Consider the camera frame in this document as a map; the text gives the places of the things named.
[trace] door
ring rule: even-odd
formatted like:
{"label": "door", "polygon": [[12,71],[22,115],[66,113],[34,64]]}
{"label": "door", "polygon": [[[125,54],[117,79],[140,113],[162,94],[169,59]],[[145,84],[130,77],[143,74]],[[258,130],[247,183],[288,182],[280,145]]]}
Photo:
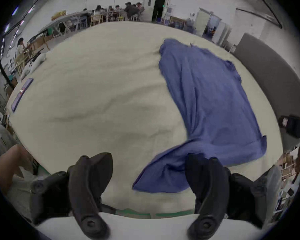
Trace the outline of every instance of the door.
{"label": "door", "polygon": [[196,30],[196,35],[202,37],[204,30],[210,19],[210,13],[201,9],[197,13],[197,18],[195,19],[193,27]]}
{"label": "door", "polygon": [[212,42],[214,42],[215,44],[219,45],[219,41],[221,39],[223,30],[225,29],[226,24],[224,22],[219,22],[218,27],[216,28],[216,32],[214,32],[214,35],[212,37]]}
{"label": "door", "polygon": [[143,22],[151,22],[155,2],[156,0],[143,0],[144,11],[141,14]]}

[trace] mattress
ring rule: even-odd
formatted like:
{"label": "mattress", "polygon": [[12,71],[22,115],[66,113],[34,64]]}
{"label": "mattress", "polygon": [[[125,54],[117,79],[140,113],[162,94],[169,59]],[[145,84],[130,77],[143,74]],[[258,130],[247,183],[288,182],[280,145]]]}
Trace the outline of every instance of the mattress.
{"label": "mattress", "polygon": [[[107,22],[58,44],[31,76],[18,83],[8,104],[10,123],[32,156],[49,172],[66,171],[82,155],[111,152],[113,176],[102,202],[141,213],[194,208],[188,188],[180,193],[132,190],[142,169],[158,154],[183,143],[186,129],[160,74],[164,38],[207,48],[234,63],[256,115],[267,152],[230,170],[251,180],[282,154],[275,114],[248,70],[219,46],[185,31],[141,22]],[[11,105],[24,82],[34,81],[16,111]]]}

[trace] blue cloth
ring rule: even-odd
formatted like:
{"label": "blue cloth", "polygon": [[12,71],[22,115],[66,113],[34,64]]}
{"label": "blue cloth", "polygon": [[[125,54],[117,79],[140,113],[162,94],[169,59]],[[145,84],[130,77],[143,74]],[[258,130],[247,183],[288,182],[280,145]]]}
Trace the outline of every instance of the blue cloth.
{"label": "blue cloth", "polygon": [[224,166],[260,158],[267,149],[256,117],[230,61],[207,49],[166,39],[159,68],[187,130],[188,140],[158,154],[140,173],[134,190],[176,193],[189,187],[189,153],[217,157]]}

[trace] purple tag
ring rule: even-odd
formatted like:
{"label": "purple tag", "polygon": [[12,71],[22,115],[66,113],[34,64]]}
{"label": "purple tag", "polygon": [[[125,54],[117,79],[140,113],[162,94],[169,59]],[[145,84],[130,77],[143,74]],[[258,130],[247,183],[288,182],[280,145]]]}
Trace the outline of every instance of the purple tag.
{"label": "purple tag", "polygon": [[16,98],[14,99],[12,105],[11,105],[11,109],[14,112],[16,110],[16,107],[18,106],[22,95],[24,94],[24,92],[28,89],[29,85],[32,83],[33,78],[28,78],[28,80],[24,83],[24,85],[22,86],[21,90],[19,91],[18,95],[16,96]]}

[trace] gray headboard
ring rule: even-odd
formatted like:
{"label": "gray headboard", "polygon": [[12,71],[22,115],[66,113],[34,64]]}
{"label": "gray headboard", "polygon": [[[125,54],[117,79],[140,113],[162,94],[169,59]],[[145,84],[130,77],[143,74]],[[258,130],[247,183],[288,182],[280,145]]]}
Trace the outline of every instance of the gray headboard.
{"label": "gray headboard", "polygon": [[[267,96],[277,118],[300,116],[300,79],[288,63],[261,40],[245,33],[234,51]],[[281,130],[283,150],[291,150],[295,139]]]}

